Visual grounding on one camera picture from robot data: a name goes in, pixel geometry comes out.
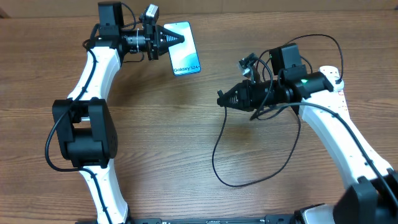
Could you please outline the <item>blue Galaxy smartphone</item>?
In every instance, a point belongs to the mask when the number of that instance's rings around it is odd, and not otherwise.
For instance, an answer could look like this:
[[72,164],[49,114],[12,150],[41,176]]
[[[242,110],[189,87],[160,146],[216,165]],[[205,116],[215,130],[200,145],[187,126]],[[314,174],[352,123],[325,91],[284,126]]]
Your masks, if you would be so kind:
[[201,65],[191,25],[188,21],[165,24],[164,28],[184,36],[184,42],[169,47],[169,56],[175,76],[201,72]]

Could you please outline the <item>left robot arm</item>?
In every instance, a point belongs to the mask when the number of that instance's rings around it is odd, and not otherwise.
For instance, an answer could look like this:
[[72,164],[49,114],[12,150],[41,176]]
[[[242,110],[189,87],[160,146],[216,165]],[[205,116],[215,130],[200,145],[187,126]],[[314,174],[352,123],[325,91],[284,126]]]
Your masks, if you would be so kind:
[[95,223],[132,223],[129,205],[119,187],[114,166],[118,135],[107,99],[126,54],[157,60],[185,38],[157,24],[154,4],[125,24],[125,3],[98,3],[99,23],[82,46],[87,52],[83,73],[73,91],[52,106],[54,126],[45,143],[47,164],[58,172],[80,173],[90,190]]

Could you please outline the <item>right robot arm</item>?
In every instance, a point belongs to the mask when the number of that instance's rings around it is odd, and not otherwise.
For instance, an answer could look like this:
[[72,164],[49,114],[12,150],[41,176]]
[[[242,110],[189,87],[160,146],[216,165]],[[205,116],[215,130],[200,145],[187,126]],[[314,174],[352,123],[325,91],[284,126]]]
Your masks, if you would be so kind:
[[335,67],[307,70],[296,44],[270,51],[261,80],[254,54],[239,67],[244,80],[227,92],[219,92],[223,108],[248,111],[252,119],[273,118],[292,108],[317,134],[336,164],[345,193],[334,205],[324,203],[296,210],[291,215],[268,215],[266,223],[396,223],[397,172],[365,140],[352,122],[343,94],[343,74]]

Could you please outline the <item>white charger plug adapter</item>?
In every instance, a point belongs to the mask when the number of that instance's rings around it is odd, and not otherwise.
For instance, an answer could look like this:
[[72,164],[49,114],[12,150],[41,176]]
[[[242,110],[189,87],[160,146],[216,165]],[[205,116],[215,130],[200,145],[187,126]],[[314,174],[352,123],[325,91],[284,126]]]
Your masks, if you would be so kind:
[[334,92],[339,92],[339,91],[343,91],[345,84],[343,80],[340,80],[339,78],[337,80],[333,80],[331,82],[331,84],[333,85],[333,91]]

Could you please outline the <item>white power strip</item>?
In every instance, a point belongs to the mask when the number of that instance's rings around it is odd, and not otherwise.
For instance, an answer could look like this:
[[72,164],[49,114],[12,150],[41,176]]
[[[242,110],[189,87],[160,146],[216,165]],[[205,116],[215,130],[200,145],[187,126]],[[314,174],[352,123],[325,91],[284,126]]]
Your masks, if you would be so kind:
[[328,104],[339,114],[349,116],[348,106],[344,94],[344,81],[340,80],[340,73],[334,66],[324,65],[318,69],[322,72],[330,83],[333,85],[333,91],[326,94],[328,98]]

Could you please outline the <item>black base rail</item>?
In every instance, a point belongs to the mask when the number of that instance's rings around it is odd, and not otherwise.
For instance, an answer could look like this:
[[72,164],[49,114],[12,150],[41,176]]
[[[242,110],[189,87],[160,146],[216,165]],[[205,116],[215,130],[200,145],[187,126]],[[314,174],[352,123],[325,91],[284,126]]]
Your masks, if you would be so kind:
[[128,224],[293,224],[301,223],[295,221],[291,214],[266,215],[259,218],[188,218],[188,219],[161,219],[161,218],[131,218]]

